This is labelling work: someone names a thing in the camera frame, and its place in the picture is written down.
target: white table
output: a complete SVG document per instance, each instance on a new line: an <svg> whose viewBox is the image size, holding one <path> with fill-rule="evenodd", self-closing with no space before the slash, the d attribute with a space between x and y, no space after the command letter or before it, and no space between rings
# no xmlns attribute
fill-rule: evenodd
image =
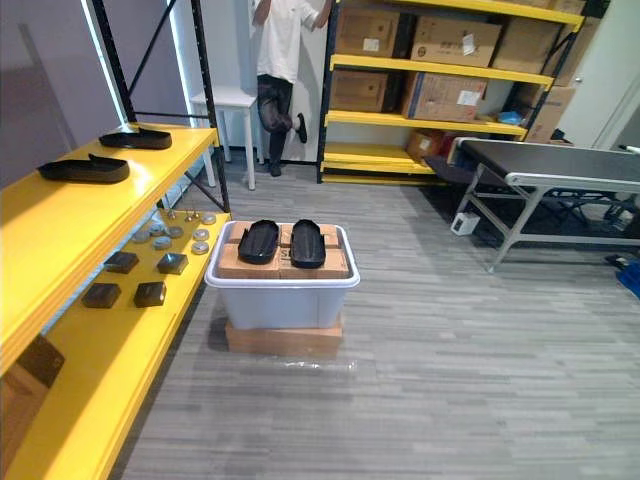
<svg viewBox="0 0 640 480"><path fill-rule="evenodd" d="M207 105L204 92L199 93L191 99L194 110L197 114L206 115ZM216 120L218 122L218 131L220 132L220 143L224 150L224 159L226 162L231 161L231 153L229 151L229 137L227 135L227 116L228 112L240 112L244 118L244 144L247 157L247 173L249 177L249 190L255 190L256 179L253 166L253 132L251 125L255 121L255 131L257 134L258 162L264 163L264 154L262 151L262 135L260 130L260 122L257 115L256 96L245 92L239 87L215 86L213 88L213 103L216 108ZM207 176L209 184L213 181L213 169L207 168Z"/></svg>

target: yellow shelf board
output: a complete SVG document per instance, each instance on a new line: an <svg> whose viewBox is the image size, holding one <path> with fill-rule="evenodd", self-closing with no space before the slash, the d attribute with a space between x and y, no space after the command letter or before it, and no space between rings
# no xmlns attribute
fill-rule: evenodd
<svg viewBox="0 0 640 480"><path fill-rule="evenodd" d="M553 78L546 75L512 72L494 68L466 67L446 63L417 62L400 58L367 57L364 55L334 54L331 56L331 69L335 66L384 68L391 70L407 70L414 72L443 73L447 75L464 75L467 77L481 77L512 82L526 82L543 85L550 88Z"/></svg>
<svg viewBox="0 0 640 480"><path fill-rule="evenodd" d="M357 183L363 185L406 185L406 186L423 186L431 185L432 182L417 179L389 178L389 177L364 177L358 175L336 175L333 173L325 173L322 175L322 181L326 183Z"/></svg>
<svg viewBox="0 0 640 480"><path fill-rule="evenodd" d="M440 130L456 130L461 132L502 133L524 138L527 130L515 125L497 122L441 122L436 120L415 120L404 118L397 113L351 112L347 110L329 110L325 116L325 124L360 123L363 125L388 125L392 127L437 128Z"/></svg>
<svg viewBox="0 0 640 480"><path fill-rule="evenodd" d="M85 308L75 302L47 338L65 357L58 378L36 415L11 464L6 480L106 479L148 388L171 344L228 214L213 225L186 223L178 212L167 225L185 230L169 250L151 241L129 243L140 263L126 275L102 272L96 282L117 283L122 293L111 309ZM211 249L190 251L192 231L209 230ZM162 275L155 266L166 253L184 253L189 264L181 275ZM140 282L164 281L163 306L136 308Z"/></svg>
<svg viewBox="0 0 640 480"><path fill-rule="evenodd" d="M459 8L463 10L473 10L476 12L534 18L537 20L546 20L548 22L573 25L574 32L577 32L580 29L584 20L584 17L573 13L559 12L548 8L530 7L527 5L519 5L517 3L500 2L498 0L394 0L393 3L412 3L414 5Z"/></svg>
<svg viewBox="0 0 640 480"><path fill-rule="evenodd" d="M0 374L140 217L218 141L215 129L144 126L170 132L172 146L116 149L96 139L62 157L93 153L128 160L131 173L120 183L52 182L34 172L2 190Z"/></svg>
<svg viewBox="0 0 640 480"><path fill-rule="evenodd" d="M419 175L433 173L400 147L359 143L328 143L321 165L321 169L324 168Z"/></svg>

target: blue object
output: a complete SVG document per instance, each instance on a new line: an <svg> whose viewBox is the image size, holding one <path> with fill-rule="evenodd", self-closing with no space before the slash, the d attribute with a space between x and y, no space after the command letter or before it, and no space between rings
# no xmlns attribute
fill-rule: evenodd
<svg viewBox="0 0 640 480"><path fill-rule="evenodd" d="M518 112L500 112L498 114L500 123L508 123L509 125L520 125L522 123L522 115Z"/></svg>
<svg viewBox="0 0 640 480"><path fill-rule="evenodd" d="M616 277L620 283L640 298L640 260L632 260L627 268L616 272Z"/></svg>

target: label on box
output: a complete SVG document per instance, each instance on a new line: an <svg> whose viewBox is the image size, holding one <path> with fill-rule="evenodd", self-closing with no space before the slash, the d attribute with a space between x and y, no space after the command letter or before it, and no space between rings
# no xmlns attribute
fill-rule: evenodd
<svg viewBox="0 0 640 480"><path fill-rule="evenodd" d="M475 107L482 96L481 92L472 92L471 90L460 90L458 95L458 105L469 105Z"/></svg>
<svg viewBox="0 0 640 480"><path fill-rule="evenodd" d="M473 33L469 33L462 37L462 54L471 55L476 51L476 44L473 41Z"/></svg>
<svg viewBox="0 0 640 480"><path fill-rule="evenodd" d="M420 150L429 150L430 146L431 140L429 140L428 138L423 138L422 140L420 140Z"/></svg>
<svg viewBox="0 0 640 480"><path fill-rule="evenodd" d="M379 52L380 40L377 38L365 38L362 43L362 49L365 52Z"/></svg>

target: cardboard box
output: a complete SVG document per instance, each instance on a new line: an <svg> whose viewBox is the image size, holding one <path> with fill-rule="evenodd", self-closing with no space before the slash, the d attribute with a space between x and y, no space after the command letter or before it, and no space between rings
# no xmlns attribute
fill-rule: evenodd
<svg viewBox="0 0 640 480"><path fill-rule="evenodd" d="M487 87L486 80L411 72L402 106L405 118L472 122Z"/></svg>
<svg viewBox="0 0 640 480"><path fill-rule="evenodd" d="M291 265L291 249L280 249L281 280L335 280L349 276L349 265L339 248L327 248L324 265L320 268L297 268Z"/></svg>
<svg viewBox="0 0 640 480"><path fill-rule="evenodd" d="M580 15L586 3L585 0L551 0L549 8L558 12Z"/></svg>
<svg viewBox="0 0 640 480"><path fill-rule="evenodd" d="M280 247L277 247L273 259L266 265L253 265L238 258L238 244L227 243L222 247L222 255L218 263L218 275L221 278L259 278L278 279L280 264Z"/></svg>
<svg viewBox="0 0 640 480"><path fill-rule="evenodd" d="M420 17L411 60L487 67L500 25L440 17Z"/></svg>
<svg viewBox="0 0 640 480"><path fill-rule="evenodd" d="M335 358L342 343L342 322L332 328L239 330L225 327L229 351L290 357Z"/></svg>
<svg viewBox="0 0 640 480"><path fill-rule="evenodd" d="M553 42L562 28L557 23L511 18L491 64L492 68L540 73Z"/></svg>
<svg viewBox="0 0 640 480"><path fill-rule="evenodd" d="M336 70L331 83L331 108L381 112L387 73Z"/></svg>
<svg viewBox="0 0 640 480"><path fill-rule="evenodd" d="M598 27L600 26L600 19L594 17L585 17L584 23L582 24L582 28L578 32L578 36L576 37L576 41L571 47L571 51L569 52L569 56L564 62L560 73L556 77L555 85L560 87L568 87L571 85L573 78L575 76L576 70L578 69L578 65L582 60L587 48L591 44L591 40L595 36L598 31ZM564 38L571 32L571 27L565 27L564 31L561 34L561 38ZM551 75L553 73L553 69L556 64L560 60L560 55L562 54L562 50L560 49L556 53L554 53L549 59L549 63L544 68L543 73L545 75Z"/></svg>
<svg viewBox="0 0 640 480"><path fill-rule="evenodd" d="M320 227L320 233L324 235L325 248L340 248L340 242L338 240L338 230L335 225L318 225ZM280 246L285 248L291 247L291 230L293 225L280 225Z"/></svg>
<svg viewBox="0 0 640 480"><path fill-rule="evenodd" d="M535 107L539 95L541 95L543 91L542 87L537 89L531 87L532 86L526 86L521 88L516 97L517 102L525 106L522 110L525 121L530 118L532 113L531 109ZM540 109L535 122L529 129L525 142L548 143L574 93L575 88L553 87L549 92L547 100Z"/></svg>
<svg viewBox="0 0 640 480"><path fill-rule="evenodd" d="M344 7L338 19L336 53L391 57L400 13Z"/></svg>
<svg viewBox="0 0 640 480"><path fill-rule="evenodd" d="M43 336L38 335L0 380L0 476L13 460L33 418L53 385L64 357Z"/></svg>
<svg viewBox="0 0 640 480"><path fill-rule="evenodd" d="M231 232L229 233L227 243L240 243L242 235L244 235L244 231L251 228L251 225L253 225L253 222L242 221L234 223L231 228Z"/></svg>
<svg viewBox="0 0 640 480"><path fill-rule="evenodd" d="M415 161L424 164L424 157L438 155L443 138L442 130L414 130L409 137L407 153Z"/></svg>
<svg viewBox="0 0 640 480"><path fill-rule="evenodd" d="M500 0L506 3L517 3L528 7L548 8L549 3L553 0Z"/></svg>

